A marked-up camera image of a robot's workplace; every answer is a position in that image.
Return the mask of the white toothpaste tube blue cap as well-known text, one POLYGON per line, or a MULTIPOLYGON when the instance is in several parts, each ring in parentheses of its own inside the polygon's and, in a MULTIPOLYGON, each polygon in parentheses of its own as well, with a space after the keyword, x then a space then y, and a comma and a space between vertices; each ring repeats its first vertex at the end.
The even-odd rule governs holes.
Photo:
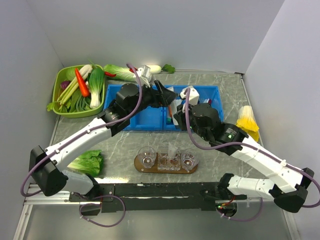
POLYGON ((180 95, 178 94, 175 100, 170 104, 170 109, 171 109, 171 118, 173 125, 176 129, 179 128, 179 124, 177 120, 175 119, 174 115, 177 113, 177 107, 182 103, 182 100, 180 98, 180 95))

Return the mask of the white red toothpaste tube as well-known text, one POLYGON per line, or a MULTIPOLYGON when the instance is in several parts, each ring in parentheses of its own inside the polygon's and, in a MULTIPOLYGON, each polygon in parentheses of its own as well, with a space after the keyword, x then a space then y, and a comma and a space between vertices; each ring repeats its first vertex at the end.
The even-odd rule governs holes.
POLYGON ((170 161, 178 161, 178 158, 180 156, 180 149, 178 147, 176 147, 174 144, 172 143, 168 143, 168 159, 170 161))

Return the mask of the clear plastic cup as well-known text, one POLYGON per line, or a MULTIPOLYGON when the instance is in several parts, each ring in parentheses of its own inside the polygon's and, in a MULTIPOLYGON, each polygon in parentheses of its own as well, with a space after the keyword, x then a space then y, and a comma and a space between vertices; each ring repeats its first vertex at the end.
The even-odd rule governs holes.
POLYGON ((156 161, 156 157, 157 153, 151 146, 142 147, 137 154, 137 158, 144 168, 153 167, 156 161))
POLYGON ((180 154, 181 167, 187 172, 192 171, 199 164, 199 157, 196 150, 187 148, 182 150, 180 154))

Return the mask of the clear square organizer tray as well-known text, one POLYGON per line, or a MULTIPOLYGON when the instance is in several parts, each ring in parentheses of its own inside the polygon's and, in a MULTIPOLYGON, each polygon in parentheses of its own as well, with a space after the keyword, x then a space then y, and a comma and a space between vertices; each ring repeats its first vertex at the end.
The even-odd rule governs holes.
POLYGON ((173 171, 177 172, 181 169, 181 154, 176 153, 173 158, 169 158, 167 153, 159 153, 157 156, 158 171, 173 171))

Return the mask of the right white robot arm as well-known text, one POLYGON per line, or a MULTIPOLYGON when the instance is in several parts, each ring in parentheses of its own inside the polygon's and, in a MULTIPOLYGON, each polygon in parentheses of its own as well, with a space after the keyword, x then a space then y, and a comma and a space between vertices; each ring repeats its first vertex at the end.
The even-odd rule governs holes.
POLYGON ((257 179, 224 174, 218 185, 223 199, 244 195, 272 200, 291 213, 307 207, 308 187, 314 182, 311 169, 294 167, 275 156, 236 125, 222 122, 218 111, 208 103, 180 104, 173 117, 197 148, 225 153, 264 175, 257 179))

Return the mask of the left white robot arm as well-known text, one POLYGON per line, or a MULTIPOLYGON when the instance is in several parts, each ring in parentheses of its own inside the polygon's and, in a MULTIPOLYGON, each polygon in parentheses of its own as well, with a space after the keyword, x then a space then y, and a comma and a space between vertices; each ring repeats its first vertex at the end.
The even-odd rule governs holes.
POLYGON ((75 191, 87 201, 95 200, 99 195, 98 183, 87 174, 68 171, 68 165, 88 149, 124 130, 131 117, 148 107, 167 107, 178 96, 160 81, 155 80, 154 84, 155 87, 122 85, 109 107, 87 126, 47 149, 34 147, 30 152, 28 176, 40 191, 47 197, 60 191, 75 191))

